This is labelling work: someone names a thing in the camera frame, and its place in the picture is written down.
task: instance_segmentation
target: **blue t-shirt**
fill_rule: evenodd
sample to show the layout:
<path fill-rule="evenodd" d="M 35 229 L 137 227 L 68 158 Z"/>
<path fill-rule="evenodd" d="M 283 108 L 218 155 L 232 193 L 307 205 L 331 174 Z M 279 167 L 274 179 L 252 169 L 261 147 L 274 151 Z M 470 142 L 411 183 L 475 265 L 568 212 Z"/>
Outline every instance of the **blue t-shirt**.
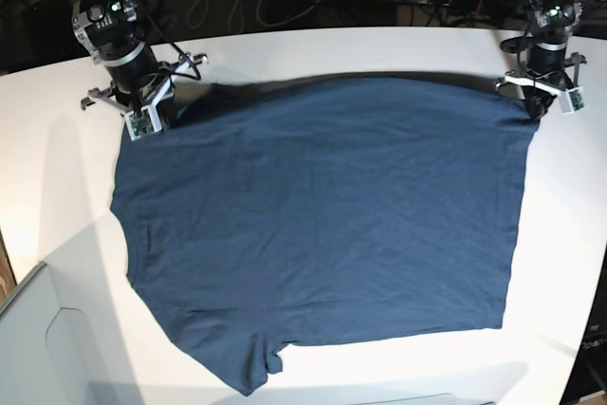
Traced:
<path fill-rule="evenodd" d="M 248 395 L 289 343 L 501 327 L 522 101 L 348 78 L 233 106 L 120 149 L 127 276 L 179 349 Z"/>

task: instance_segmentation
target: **fabric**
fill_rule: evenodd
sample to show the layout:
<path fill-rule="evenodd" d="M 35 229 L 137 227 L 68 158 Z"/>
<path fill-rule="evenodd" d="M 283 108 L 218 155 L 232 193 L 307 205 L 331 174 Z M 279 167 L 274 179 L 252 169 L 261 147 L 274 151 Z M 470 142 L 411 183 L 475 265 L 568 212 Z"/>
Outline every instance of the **fabric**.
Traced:
<path fill-rule="evenodd" d="M 128 279 L 243 395 L 289 343 L 499 328 L 537 126 L 522 101 L 352 78 L 125 136 Z"/>

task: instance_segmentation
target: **white table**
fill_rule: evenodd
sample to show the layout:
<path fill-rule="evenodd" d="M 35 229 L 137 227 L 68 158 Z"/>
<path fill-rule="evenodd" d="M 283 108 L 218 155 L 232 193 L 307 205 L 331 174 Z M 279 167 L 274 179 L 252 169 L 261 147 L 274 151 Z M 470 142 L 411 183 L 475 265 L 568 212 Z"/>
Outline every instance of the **white table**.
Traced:
<path fill-rule="evenodd" d="M 359 28 L 199 40 L 207 81 L 255 83 L 362 71 L 497 76 L 491 30 Z M 0 78 L 0 229 L 17 279 L 51 266 L 84 311 L 121 403 L 351 404 L 424 394 L 556 404 L 588 319 L 607 240 L 607 43 L 572 39 L 590 107 L 555 106 L 533 139 L 504 328 L 329 347 L 287 347 L 285 371 L 246 401 L 174 348 L 125 277 L 109 212 L 122 119 L 80 99 L 109 81 L 89 59 Z M 160 58 L 174 60 L 167 46 Z"/>

